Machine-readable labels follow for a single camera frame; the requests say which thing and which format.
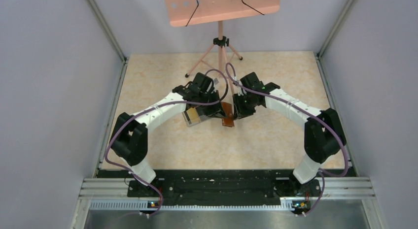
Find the brown leather card holder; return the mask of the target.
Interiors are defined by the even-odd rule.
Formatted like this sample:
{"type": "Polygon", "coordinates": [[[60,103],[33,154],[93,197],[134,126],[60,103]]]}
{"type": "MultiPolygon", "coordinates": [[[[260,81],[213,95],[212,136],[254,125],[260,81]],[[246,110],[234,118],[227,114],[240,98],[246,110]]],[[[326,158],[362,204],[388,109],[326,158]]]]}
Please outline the brown leather card holder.
{"type": "Polygon", "coordinates": [[[223,111],[225,113],[225,117],[222,118],[222,125],[224,127],[234,127],[234,110],[233,110],[233,105],[231,103],[228,102],[221,102],[223,111]]]}

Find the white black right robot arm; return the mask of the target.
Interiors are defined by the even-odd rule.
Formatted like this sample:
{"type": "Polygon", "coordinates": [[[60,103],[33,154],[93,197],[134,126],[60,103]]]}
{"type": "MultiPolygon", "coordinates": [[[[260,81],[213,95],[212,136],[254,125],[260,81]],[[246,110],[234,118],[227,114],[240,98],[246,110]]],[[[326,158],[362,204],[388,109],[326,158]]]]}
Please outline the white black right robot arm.
{"type": "Polygon", "coordinates": [[[332,176],[344,177],[348,172],[347,143],[339,115],[336,110],[320,110],[309,106],[286,93],[279,85],[270,82],[263,84],[252,72],[238,81],[231,76],[234,85],[241,88],[241,93],[234,95],[237,118],[244,118],[255,112],[256,106],[277,111],[294,122],[304,131],[305,155],[292,172],[289,182],[290,191],[301,196],[309,189],[309,181],[319,171],[332,176]],[[339,151],[343,153],[344,169],[336,174],[322,169],[322,164],[339,151]]]}

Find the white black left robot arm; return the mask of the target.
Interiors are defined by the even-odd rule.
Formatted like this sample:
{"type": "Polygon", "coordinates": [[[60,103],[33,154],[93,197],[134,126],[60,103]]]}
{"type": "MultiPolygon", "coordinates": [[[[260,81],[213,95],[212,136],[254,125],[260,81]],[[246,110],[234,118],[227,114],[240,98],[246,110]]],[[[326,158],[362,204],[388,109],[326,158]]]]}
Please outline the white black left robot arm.
{"type": "Polygon", "coordinates": [[[143,111],[120,114],[108,147],[123,160],[129,173],[139,179],[139,190],[152,196],[158,190],[158,183],[146,158],[148,135],[173,116],[191,108],[200,109],[208,117],[225,117],[221,100],[214,80],[199,72],[185,86],[173,88],[163,99],[143,111]]]}

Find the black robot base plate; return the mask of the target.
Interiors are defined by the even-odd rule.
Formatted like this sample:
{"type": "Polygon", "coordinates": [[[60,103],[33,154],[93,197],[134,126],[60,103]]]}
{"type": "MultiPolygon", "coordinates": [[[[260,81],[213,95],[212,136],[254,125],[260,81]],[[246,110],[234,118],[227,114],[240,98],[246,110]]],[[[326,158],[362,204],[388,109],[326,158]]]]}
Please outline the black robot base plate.
{"type": "Polygon", "coordinates": [[[290,170],[157,170],[148,185],[126,170],[99,170],[98,179],[121,178],[128,198],[147,200],[149,208],[282,206],[308,208],[310,201],[325,196],[322,183],[330,187],[335,178],[316,176],[300,184],[290,170]]]}

